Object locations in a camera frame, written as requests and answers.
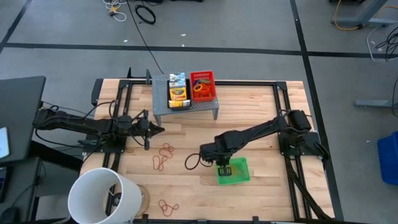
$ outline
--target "gray metal shelf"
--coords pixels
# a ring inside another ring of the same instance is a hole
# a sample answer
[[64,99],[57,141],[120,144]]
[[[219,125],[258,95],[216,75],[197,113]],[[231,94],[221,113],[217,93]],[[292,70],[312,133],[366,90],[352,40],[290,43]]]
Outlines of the gray metal shelf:
[[[190,78],[189,73],[185,73],[187,79]],[[169,99],[167,99],[167,81],[170,80],[169,75],[153,75],[152,76],[152,109],[157,125],[162,124],[161,116],[167,114],[188,113],[202,110],[212,110],[213,119],[217,119],[218,115],[218,99],[213,101],[195,102],[191,100],[191,107],[187,110],[171,110],[167,107]]]

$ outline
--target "concrete floor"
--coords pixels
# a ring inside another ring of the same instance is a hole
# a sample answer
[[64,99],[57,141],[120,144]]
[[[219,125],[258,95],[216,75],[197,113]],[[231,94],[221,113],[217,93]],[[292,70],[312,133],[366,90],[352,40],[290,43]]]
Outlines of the concrete floor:
[[[0,1],[0,39],[3,39],[25,0]],[[361,6],[342,6],[339,15],[359,14],[370,1]],[[367,52],[366,36],[371,28],[352,32],[337,30],[329,23],[336,4],[326,0],[295,2],[308,51]],[[398,5],[398,1],[388,4]],[[300,52],[289,0],[205,0],[203,3],[166,0],[152,9],[157,16],[156,25],[139,24],[150,46]],[[121,7],[121,12],[128,13],[126,5]],[[398,19],[398,13],[386,9],[382,17]],[[384,41],[389,30],[395,27],[379,29],[371,40]],[[0,46],[6,47],[0,53],[1,79],[44,75],[47,82],[43,100],[82,111],[91,108],[91,89],[96,78],[125,77],[129,67],[133,76],[143,76],[147,68],[153,74],[159,73],[147,51],[78,49],[76,45],[144,45],[130,15],[127,14],[126,22],[118,22],[107,16],[100,0],[33,0],[8,43],[55,45],[30,49],[2,43]],[[59,45],[75,45],[75,49],[60,49]],[[297,54],[247,54],[238,50],[234,53],[174,50],[153,54],[165,73],[209,69],[217,79],[301,80],[312,102],[303,58]],[[310,57],[310,65],[344,219],[395,223],[398,187],[381,180],[376,141],[396,131],[398,119],[389,110],[355,108],[353,101],[389,99],[398,63],[374,63],[368,58]],[[65,144],[75,144],[84,138],[68,131],[42,135]],[[81,154],[76,149],[68,153]],[[47,180],[39,186],[38,194],[58,196],[40,199],[37,218],[65,217],[66,195],[77,173],[66,169],[47,170]]]

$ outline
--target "red basket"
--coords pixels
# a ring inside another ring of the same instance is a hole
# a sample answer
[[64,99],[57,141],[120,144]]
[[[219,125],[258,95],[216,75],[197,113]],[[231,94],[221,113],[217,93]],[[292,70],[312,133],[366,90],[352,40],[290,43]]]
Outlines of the red basket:
[[[208,94],[201,95],[193,90],[195,82],[199,80],[210,80],[210,92]],[[194,101],[212,101],[216,98],[213,71],[191,72],[191,97]]]

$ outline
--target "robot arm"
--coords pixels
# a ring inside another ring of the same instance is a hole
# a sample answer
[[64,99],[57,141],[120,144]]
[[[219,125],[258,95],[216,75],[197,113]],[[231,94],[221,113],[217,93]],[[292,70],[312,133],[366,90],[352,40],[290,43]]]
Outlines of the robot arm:
[[277,116],[244,131],[227,131],[215,136],[213,143],[200,146],[200,156],[206,162],[216,161],[216,164],[221,166],[218,171],[220,175],[231,175],[230,168],[226,167],[229,164],[229,159],[247,143],[277,132],[299,135],[310,130],[311,125],[303,111],[288,111],[283,116]]
[[117,138],[142,136],[145,150],[149,149],[149,138],[164,131],[164,128],[148,121],[148,111],[143,110],[134,118],[123,115],[112,119],[89,119],[64,111],[40,109],[33,122],[38,130],[66,129],[97,136],[101,144],[112,144]]

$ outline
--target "wooden table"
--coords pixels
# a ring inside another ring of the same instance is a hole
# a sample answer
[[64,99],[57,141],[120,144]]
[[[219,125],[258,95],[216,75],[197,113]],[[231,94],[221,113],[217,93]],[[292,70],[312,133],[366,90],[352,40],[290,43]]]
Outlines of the wooden table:
[[[103,80],[98,103],[114,100],[118,83],[118,79]],[[292,109],[310,114],[303,83],[286,84]],[[135,116],[147,109],[149,119],[155,121],[151,88],[151,85],[133,86],[129,115]],[[285,162],[279,152],[276,134],[250,142],[233,156],[247,158],[251,174],[248,183],[219,186],[214,167],[184,168],[187,156],[199,152],[201,144],[213,142],[214,136],[232,129],[246,129],[277,115],[272,88],[217,86],[217,95],[220,111],[216,121],[211,111],[165,116],[162,126],[166,131],[150,140],[149,151],[133,139],[127,139],[119,173],[149,191],[150,205],[146,213],[150,219],[252,220],[253,216],[258,216],[262,221],[293,220]],[[95,118],[109,118],[108,105],[100,106]],[[163,171],[154,170],[152,158],[158,155],[165,142],[175,148],[174,156],[165,162]],[[101,167],[103,158],[104,154],[93,154],[84,163],[81,173]],[[321,160],[315,156],[302,156],[302,164],[308,191],[323,211],[334,217]],[[296,191],[300,215],[305,217],[301,194]],[[171,205],[177,203],[180,208],[165,217],[158,206],[161,199]]]

